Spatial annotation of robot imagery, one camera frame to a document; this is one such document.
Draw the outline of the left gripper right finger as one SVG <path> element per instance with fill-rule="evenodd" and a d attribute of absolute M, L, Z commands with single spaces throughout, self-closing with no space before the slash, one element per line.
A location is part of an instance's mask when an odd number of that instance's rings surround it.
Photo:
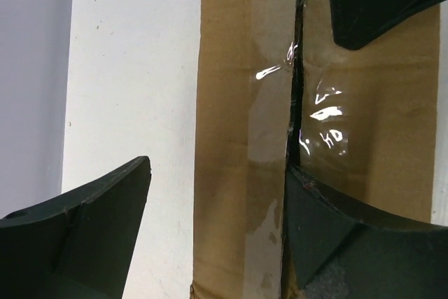
<path fill-rule="evenodd" d="M 286 170 L 286 220 L 308 298 L 446 298 L 447 229 L 382 211 Z"/>

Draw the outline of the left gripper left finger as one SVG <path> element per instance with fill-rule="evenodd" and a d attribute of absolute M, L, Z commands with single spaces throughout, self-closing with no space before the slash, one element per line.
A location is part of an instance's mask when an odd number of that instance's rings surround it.
<path fill-rule="evenodd" d="M 151 183 L 137 157 L 1 220 L 2 298 L 121 298 Z"/>

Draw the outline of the brown cardboard express box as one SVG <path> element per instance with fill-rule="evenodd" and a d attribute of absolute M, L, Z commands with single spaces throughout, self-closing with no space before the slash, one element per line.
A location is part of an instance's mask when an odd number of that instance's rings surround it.
<path fill-rule="evenodd" d="M 286 170 L 447 229 L 447 0 L 359 50 L 330 0 L 201 0 L 191 298 L 308 298 Z"/>

